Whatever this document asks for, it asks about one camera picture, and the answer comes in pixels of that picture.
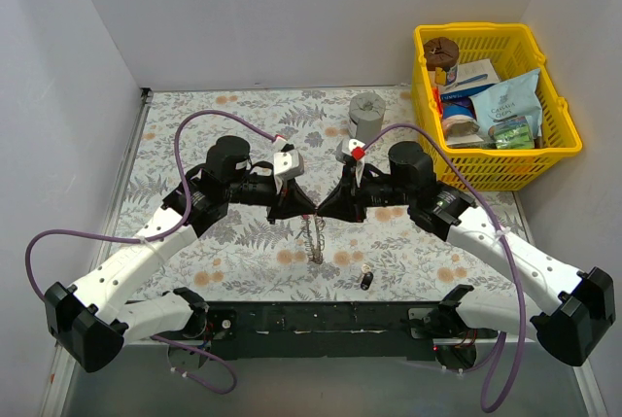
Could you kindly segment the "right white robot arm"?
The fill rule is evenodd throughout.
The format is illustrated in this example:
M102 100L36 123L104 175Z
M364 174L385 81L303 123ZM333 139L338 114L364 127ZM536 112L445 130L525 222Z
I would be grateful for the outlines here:
M468 330L519 331L560 362L581 366L615 321L612 278L594 267L581 271L544 254L513 232L498 230L469 194L437 180L432 158L414 141L393 145L390 171L365 163L363 143L344 140L336 151L342 174L320 204L319 216L361 223L372 207L405 206L416 227L460 248L505 278L516 270L525 305L516 298L454 288L415 322L430 335Z

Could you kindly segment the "black car key fob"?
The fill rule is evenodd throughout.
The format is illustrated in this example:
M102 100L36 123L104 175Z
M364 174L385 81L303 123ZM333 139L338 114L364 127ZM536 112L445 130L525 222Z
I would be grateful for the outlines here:
M362 279L360 282L360 288L363 291L368 291L374 279L374 274L368 265L362 267Z

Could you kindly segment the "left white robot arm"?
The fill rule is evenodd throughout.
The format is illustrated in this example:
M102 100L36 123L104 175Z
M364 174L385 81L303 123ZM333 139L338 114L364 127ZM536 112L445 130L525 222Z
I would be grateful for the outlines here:
M188 182L169 193L138 231L138 243L120 248L70 287L54 283L46 290L50 333L85 371L106 366L127 342L168 331L195 339L206 331L208 304L188 288L145 301L132 297L224 218L229 204L262 206L271 223L314 213L314 203L295 181L304 163L293 145L280 141L263 167L268 174L253 172L246 140L219 138L205 162L187 172Z

